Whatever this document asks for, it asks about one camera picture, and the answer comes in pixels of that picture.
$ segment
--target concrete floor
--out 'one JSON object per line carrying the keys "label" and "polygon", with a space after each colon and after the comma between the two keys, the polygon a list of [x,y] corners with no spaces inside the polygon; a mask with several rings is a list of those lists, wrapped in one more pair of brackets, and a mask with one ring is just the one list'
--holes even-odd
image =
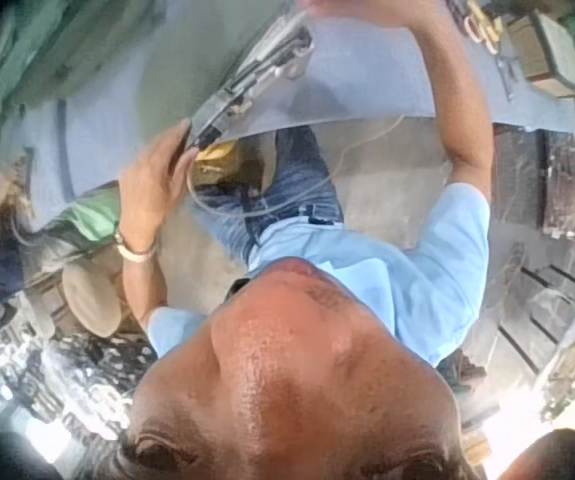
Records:
{"label": "concrete floor", "polygon": [[[395,122],[396,119],[344,122],[316,126],[314,130],[333,172],[347,226],[385,242],[410,247],[445,185],[450,165],[433,120],[405,119],[392,130]],[[498,139],[497,152],[500,152]],[[268,178],[271,178],[272,142],[270,134],[261,139]],[[473,363],[487,368],[488,378],[475,395],[461,402],[463,421],[495,405],[506,392],[533,384],[534,373],[498,334],[499,325],[508,325],[517,335],[525,331],[524,347],[530,354],[543,358],[549,354],[542,351],[542,346],[534,346],[529,337],[533,332],[525,330],[531,328],[528,305],[532,299],[525,296],[525,279],[521,278],[520,268],[538,270],[554,263],[575,275],[575,244],[539,233],[535,214],[527,215],[530,218],[525,220],[526,207],[536,210],[533,182],[516,181],[513,185],[509,182],[507,186],[508,177],[538,178],[533,155],[514,155],[514,149],[522,147],[512,142],[509,151],[501,153],[496,162],[495,179],[500,183],[494,185],[485,304],[480,320],[463,346]],[[341,162],[343,151],[346,156]],[[232,282],[245,273],[241,265],[228,259],[194,225],[184,207],[179,207],[169,219],[162,245],[161,264],[172,306],[209,313],[223,300]],[[561,288],[568,283],[562,282]],[[567,322],[573,312],[561,315]]]}

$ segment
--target wire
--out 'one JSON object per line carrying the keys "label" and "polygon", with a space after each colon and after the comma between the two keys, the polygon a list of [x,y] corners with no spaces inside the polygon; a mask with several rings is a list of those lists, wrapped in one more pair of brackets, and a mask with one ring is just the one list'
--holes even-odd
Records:
{"label": "wire", "polygon": [[338,162],[338,166],[336,167],[336,169],[334,170],[333,173],[331,173],[327,178],[325,178],[324,180],[318,182],[317,184],[313,185],[312,187],[300,192],[297,195],[294,195],[292,198],[290,198],[289,200],[279,204],[279,205],[275,205],[271,208],[266,208],[265,210],[261,210],[259,212],[245,212],[245,213],[230,213],[230,212],[221,212],[220,210],[217,210],[215,208],[210,207],[209,205],[207,205],[205,202],[203,202],[200,198],[199,195],[196,193],[196,189],[194,187],[194,183],[192,181],[192,176],[187,175],[187,189],[189,190],[189,194],[191,195],[191,198],[193,199],[193,201],[196,203],[196,205],[198,205],[200,208],[202,208],[203,210],[214,214],[214,215],[219,215],[221,217],[227,217],[227,218],[253,218],[253,217],[261,217],[263,215],[269,215],[275,211],[278,211],[290,204],[292,204],[293,202],[296,202],[297,200],[301,199],[302,197],[304,197],[305,195],[313,192],[314,190],[318,190],[320,187],[322,187],[323,185],[325,185],[327,182],[331,181],[334,177],[336,177],[338,175],[338,173],[340,172],[340,169],[343,167],[343,164],[345,163],[345,157],[347,156],[347,154],[353,150],[356,150],[359,147],[362,147],[363,145],[366,145],[368,143],[374,142],[388,134],[390,134],[391,132],[393,132],[404,120],[405,116],[401,115],[400,117],[398,117],[396,119],[396,121],[390,125],[389,127],[387,127],[385,130],[383,130],[382,132],[377,133],[376,135],[373,135],[369,138],[366,139],[361,139],[358,142],[354,142],[351,145],[347,146],[342,153],[340,154],[340,160]]}

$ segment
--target light blue shirt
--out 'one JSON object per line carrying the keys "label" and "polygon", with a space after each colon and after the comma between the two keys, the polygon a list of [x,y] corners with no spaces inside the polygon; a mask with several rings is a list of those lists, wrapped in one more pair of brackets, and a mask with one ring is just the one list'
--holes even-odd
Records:
{"label": "light blue shirt", "polygon": [[[489,262],[490,208],[474,187],[449,185],[416,248],[399,248],[343,224],[298,217],[270,226],[250,256],[250,276],[284,257],[304,258],[369,307],[399,342],[432,366],[464,341],[478,318]],[[149,339],[163,356],[189,338],[205,315],[156,310]]]}

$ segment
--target short sleeve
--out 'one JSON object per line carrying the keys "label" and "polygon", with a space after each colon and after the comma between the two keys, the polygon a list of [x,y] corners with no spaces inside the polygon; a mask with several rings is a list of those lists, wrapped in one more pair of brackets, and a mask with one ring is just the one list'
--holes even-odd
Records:
{"label": "short sleeve", "polygon": [[185,343],[205,320],[205,316],[169,307],[158,308],[149,317],[147,336],[158,358]]}
{"label": "short sleeve", "polygon": [[431,211],[418,246],[408,252],[426,286],[426,315],[418,320],[424,325],[401,325],[401,330],[407,343],[422,345],[432,364],[462,344],[480,314],[489,221],[490,207],[482,193],[464,183],[449,185]]}

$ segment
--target jeans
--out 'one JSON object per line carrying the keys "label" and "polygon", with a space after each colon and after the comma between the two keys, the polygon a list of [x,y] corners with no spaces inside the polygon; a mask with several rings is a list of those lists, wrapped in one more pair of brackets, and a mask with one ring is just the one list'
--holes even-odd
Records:
{"label": "jeans", "polygon": [[[308,189],[312,191],[291,200]],[[198,224],[232,258],[245,265],[262,233],[276,222],[300,216],[309,217],[309,222],[315,225],[344,221],[336,188],[320,155],[316,136],[307,126],[276,132],[276,173],[264,193],[247,185],[230,184],[200,187],[197,194],[209,207],[230,214],[263,212],[285,203],[271,213],[236,218],[216,215],[190,202],[189,208]]]}

